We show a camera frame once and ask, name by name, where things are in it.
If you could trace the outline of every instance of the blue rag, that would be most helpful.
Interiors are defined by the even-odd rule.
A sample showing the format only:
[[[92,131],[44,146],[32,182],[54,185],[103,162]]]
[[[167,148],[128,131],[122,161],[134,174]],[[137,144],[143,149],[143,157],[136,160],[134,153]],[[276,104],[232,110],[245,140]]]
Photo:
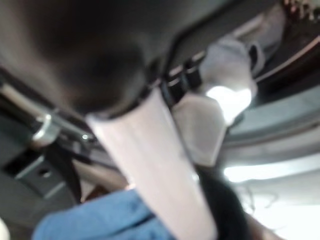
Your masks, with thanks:
[[[51,214],[33,240],[173,240],[134,190],[98,198]]]

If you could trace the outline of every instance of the blue cloth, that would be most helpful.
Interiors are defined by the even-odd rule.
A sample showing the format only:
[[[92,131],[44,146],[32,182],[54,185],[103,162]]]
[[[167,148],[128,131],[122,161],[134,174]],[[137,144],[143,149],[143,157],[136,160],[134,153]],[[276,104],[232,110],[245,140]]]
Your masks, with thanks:
[[[45,217],[33,240],[173,240],[134,190]]]

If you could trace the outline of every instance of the white plastic component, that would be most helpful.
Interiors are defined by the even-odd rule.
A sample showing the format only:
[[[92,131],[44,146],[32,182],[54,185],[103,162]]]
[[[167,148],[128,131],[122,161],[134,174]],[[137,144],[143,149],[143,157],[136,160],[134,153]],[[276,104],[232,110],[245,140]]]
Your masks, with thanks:
[[[178,240],[215,240],[217,227],[158,89],[113,120],[87,117],[144,202]]]
[[[5,222],[0,218],[0,240],[10,240],[9,230]]]
[[[250,105],[252,100],[249,88],[234,91],[225,86],[214,86],[206,92],[206,95],[219,103],[228,125],[234,122],[235,118]]]
[[[188,93],[174,106],[172,114],[193,162],[213,167],[227,129],[218,102]]]

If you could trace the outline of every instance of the bright light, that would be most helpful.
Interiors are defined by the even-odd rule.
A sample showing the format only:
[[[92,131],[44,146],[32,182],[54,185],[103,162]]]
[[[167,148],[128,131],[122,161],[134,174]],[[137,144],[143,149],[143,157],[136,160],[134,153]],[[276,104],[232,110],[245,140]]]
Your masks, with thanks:
[[[319,205],[274,206],[258,209],[254,218],[287,240],[319,240]]]
[[[225,86],[211,88],[206,92],[206,96],[219,103],[228,125],[231,125],[235,118],[250,105],[252,99],[250,89],[233,91]]]
[[[193,179],[193,181],[195,181],[196,183],[198,183],[198,182],[200,181],[199,176],[198,176],[198,174],[196,174],[196,173],[193,173],[193,174],[192,174],[192,179]]]
[[[307,157],[252,166],[232,166],[224,170],[224,175],[234,183],[248,180],[266,180],[292,176],[320,170],[320,154]]]

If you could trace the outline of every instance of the white plastic pipe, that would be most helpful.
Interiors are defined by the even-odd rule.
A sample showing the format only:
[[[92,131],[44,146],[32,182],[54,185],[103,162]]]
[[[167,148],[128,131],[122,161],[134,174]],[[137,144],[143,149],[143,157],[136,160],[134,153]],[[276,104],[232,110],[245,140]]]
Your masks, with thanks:
[[[0,240],[10,240],[9,230],[5,222],[0,218]]]
[[[158,89],[120,118],[101,120],[89,115],[87,123],[176,239],[217,239],[198,175]]]

